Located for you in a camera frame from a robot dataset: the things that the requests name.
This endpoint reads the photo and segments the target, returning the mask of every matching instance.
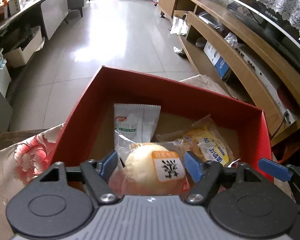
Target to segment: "orange and white label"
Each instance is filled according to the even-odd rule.
[[[181,160],[175,152],[153,151],[152,160],[159,182],[183,179],[186,175]]]

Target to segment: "white panel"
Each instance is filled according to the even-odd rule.
[[[67,0],[45,0],[41,4],[42,18],[48,40],[68,15]]]

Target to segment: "yellow snack package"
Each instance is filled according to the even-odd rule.
[[[183,140],[203,161],[213,160],[226,166],[234,160],[233,153],[217,130],[210,115],[200,119],[190,128],[170,134],[157,135],[158,141]]]

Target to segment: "white packet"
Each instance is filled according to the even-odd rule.
[[[142,143],[150,142],[157,127],[160,106],[114,104],[115,146],[118,145],[118,134],[129,140]]]

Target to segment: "wooden cabinet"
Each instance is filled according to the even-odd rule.
[[[176,0],[159,0],[159,6],[166,16],[172,17]]]

